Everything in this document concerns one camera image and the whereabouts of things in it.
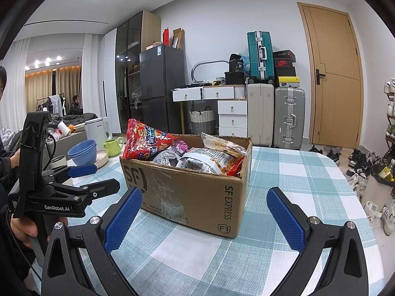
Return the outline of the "person's left hand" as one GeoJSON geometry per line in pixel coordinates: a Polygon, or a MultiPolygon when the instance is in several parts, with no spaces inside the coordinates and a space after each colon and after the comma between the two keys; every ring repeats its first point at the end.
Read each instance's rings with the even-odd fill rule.
{"type": "Polygon", "coordinates": [[[34,238],[38,235],[38,228],[34,221],[27,217],[21,217],[18,219],[12,217],[10,225],[15,237],[19,239],[26,247],[32,249],[32,244],[29,238],[34,238]]]}

